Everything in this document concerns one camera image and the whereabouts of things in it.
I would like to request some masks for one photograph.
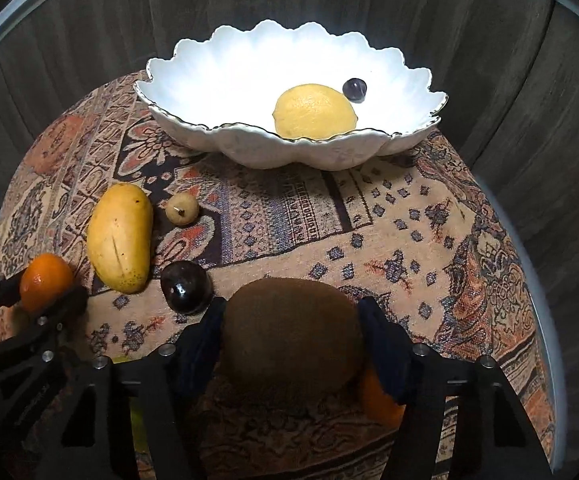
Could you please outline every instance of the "brown kiwi fruit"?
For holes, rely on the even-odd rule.
[[[356,308],[325,283],[263,278],[239,288],[223,322],[222,370],[247,400],[292,406],[335,392],[361,369]]]

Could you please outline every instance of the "round table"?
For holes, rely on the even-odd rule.
[[[438,131],[407,153],[328,173],[293,164],[249,170],[220,153],[177,145],[136,98],[131,74],[87,95],[38,137],[0,212],[0,274],[37,254],[63,256],[90,290],[74,345],[83,356],[141,357],[198,317],[167,307],[158,279],[140,294],[109,290],[86,255],[86,227],[109,184],[132,182],[154,206],[154,276],[169,262],[209,269],[229,298],[264,276],[320,280],[351,298],[371,295],[388,316],[445,356],[501,364],[551,453],[547,395],[531,298],[517,253],[482,190]],[[180,191],[202,215],[186,228],[167,221]],[[0,340],[12,332],[0,309]],[[393,434],[367,420],[345,392],[298,412],[230,402],[219,374],[194,408],[210,479],[378,478]],[[438,455],[447,471],[457,404],[448,400]],[[139,455],[143,478],[150,458]]]

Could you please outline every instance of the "screw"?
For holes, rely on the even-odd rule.
[[[412,352],[420,357],[425,357],[429,354],[430,348],[425,343],[416,343],[412,346]]]
[[[176,352],[176,346],[174,346],[172,343],[164,343],[158,347],[158,353],[163,357],[172,355],[174,352]]]
[[[97,370],[102,370],[107,366],[109,361],[110,358],[107,355],[101,355],[92,359],[92,366]]]
[[[481,364],[481,366],[484,366],[485,368],[495,368],[496,367],[496,361],[490,355],[481,355],[478,358],[478,362]]]

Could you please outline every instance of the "dark plum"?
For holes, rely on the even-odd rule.
[[[343,95],[352,103],[362,103],[365,101],[367,93],[367,83],[363,79],[352,77],[343,85]]]
[[[214,295],[212,280],[199,264],[183,260],[161,270],[161,290],[169,307],[179,314],[198,314]]]

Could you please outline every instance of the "ceramic bowl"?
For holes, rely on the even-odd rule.
[[[207,41],[179,41],[172,59],[150,59],[147,72],[135,90],[167,134],[259,170],[291,162],[346,170],[408,150],[439,123],[447,102],[444,92],[429,91],[431,71],[407,68],[399,49],[377,50],[359,32],[335,36],[318,23],[223,25]],[[318,83],[342,91],[352,77],[367,83],[365,101],[352,104],[356,130],[326,140],[276,134],[272,112],[285,90]]]

